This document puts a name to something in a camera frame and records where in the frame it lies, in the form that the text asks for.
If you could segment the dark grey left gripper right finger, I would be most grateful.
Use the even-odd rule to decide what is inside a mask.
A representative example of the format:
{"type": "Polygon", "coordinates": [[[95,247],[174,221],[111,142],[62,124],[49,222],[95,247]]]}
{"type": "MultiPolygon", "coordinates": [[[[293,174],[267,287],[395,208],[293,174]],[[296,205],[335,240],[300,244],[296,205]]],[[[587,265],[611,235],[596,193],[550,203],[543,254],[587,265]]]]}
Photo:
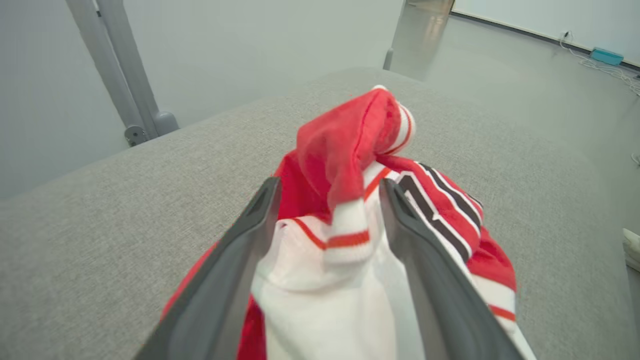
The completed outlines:
{"type": "Polygon", "coordinates": [[[521,360],[521,352],[400,185],[382,179],[379,198],[390,249],[406,269],[425,357],[521,360]]]}

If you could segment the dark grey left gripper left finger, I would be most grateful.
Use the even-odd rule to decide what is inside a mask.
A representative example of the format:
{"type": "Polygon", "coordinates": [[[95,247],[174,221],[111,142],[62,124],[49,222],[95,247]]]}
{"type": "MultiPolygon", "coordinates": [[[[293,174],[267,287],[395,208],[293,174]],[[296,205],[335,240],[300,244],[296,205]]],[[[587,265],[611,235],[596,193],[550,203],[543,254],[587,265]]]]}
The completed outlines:
{"type": "Polygon", "coordinates": [[[281,180],[263,182],[135,355],[137,360],[235,360],[250,289],[269,251],[281,180]]]}

